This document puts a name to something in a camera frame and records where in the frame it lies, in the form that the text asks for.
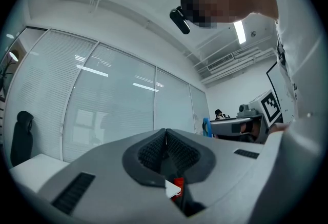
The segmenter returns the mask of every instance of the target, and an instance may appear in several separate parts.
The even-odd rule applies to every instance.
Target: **red object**
[[[181,188],[181,191],[180,191],[180,193],[178,193],[177,195],[175,195],[175,196],[173,196],[171,198],[173,201],[175,201],[178,197],[182,197],[182,194],[183,194],[183,182],[184,182],[183,177],[178,177],[178,178],[175,178],[174,179],[174,185],[176,185],[179,188]]]

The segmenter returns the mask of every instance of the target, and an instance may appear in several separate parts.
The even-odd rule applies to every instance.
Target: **blue object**
[[[211,121],[207,117],[203,119],[203,136],[212,137]]]

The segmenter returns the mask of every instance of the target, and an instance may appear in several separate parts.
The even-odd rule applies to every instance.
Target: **black office chair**
[[[30,131],[33,118],[33,115],[26,111],[20,111],[17,115],[10,154],[14,167],[31,158],[33,136]]]

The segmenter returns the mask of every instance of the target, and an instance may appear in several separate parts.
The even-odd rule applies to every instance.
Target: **white board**
[[[273,64],[266,74],[278,99],[283,122],[289,124],[294,119],[294,100],[288,92],[288,88],[282,74],[280,73],[277,62]]]

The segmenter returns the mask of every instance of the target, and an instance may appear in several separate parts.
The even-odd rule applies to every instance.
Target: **dark hair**
[[[216,116],[218,116],[218,115],[221,114],[221,113],[222,113],[222,112],[221,112],[220,109],[215,110],[215,115],[216,115]]]
[[[199,14],[198,0],[180,0],[184,17],[200,27],[211,27],[211,18]]]

